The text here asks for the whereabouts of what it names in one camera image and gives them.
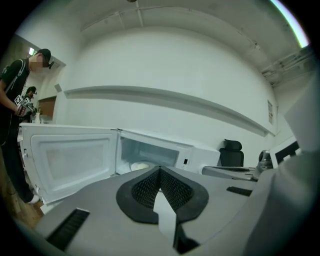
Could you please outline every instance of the white panel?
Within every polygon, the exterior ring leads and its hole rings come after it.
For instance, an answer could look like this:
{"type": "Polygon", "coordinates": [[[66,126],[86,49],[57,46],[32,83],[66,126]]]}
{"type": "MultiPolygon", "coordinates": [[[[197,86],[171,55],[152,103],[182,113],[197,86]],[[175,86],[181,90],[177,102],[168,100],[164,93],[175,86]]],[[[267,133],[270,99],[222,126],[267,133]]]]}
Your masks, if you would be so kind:
{"type": "Polygon", "coordinates": [[[23,158],[44,203],[67,197],[115,173],[117,130],[22,125],[23,158]]]}

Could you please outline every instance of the office chair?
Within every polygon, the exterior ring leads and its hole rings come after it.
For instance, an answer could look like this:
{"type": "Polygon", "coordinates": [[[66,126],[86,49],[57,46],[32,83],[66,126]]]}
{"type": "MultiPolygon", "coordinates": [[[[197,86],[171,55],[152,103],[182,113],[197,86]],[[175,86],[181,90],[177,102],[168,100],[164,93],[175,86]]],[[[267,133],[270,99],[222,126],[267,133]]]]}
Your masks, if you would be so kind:
{"type": "Polygon", "coordinates": [[[224,148],[220,148],[220,161],[223,167],[243,167],[244,153],[239,141],[224,139],[224,148]]]}

